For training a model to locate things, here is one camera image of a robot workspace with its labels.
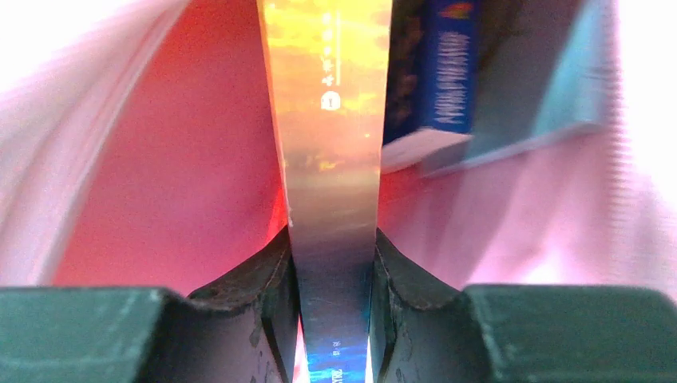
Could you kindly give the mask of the light blue cat book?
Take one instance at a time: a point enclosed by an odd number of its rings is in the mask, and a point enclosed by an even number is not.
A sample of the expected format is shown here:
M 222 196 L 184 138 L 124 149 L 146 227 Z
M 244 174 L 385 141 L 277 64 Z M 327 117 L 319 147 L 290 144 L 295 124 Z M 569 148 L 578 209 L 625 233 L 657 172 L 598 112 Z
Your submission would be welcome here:
M 606 126 L 612 1 L 483 1 L 473 138 L 425 158 L 438 176 Z

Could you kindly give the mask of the dark cover paperback book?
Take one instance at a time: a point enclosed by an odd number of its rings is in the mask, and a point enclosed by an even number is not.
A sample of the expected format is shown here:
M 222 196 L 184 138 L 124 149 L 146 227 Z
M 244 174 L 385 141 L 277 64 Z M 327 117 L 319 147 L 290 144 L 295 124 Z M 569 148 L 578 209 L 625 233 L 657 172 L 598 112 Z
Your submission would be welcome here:
M 366 380 L 391 10 L 258 2 L 313 382 Z

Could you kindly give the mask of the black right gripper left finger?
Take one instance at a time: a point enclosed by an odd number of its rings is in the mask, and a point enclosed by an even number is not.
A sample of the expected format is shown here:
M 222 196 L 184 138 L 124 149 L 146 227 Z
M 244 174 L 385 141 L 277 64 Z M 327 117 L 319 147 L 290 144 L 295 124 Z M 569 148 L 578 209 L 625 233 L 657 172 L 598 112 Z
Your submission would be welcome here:
M 299 292 L 284 227 L 263 249 L 194 290 L 190 382 L 290 382 Z

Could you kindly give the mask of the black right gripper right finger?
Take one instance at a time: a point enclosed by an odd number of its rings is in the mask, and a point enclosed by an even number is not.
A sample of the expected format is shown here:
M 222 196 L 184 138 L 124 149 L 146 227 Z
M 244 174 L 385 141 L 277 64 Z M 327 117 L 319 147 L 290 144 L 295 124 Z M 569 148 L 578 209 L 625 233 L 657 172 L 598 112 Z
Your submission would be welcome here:
M 374 381 L 465 381 L 454 317 L 460 297 L 377 231 L 369 332 Z

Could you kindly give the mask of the pink student backpack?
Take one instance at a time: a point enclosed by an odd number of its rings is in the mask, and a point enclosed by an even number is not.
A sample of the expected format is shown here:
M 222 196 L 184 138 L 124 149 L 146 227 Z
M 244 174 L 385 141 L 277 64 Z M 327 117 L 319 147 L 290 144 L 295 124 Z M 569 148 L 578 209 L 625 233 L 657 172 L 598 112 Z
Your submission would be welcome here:
M 1 284 L 225 274 L 287 225 L 260 1 L 1 4 Z M 377 230 L 446 284 L 676 295 L 676 4 L 612 1 L 606 126 L 425 176 Z

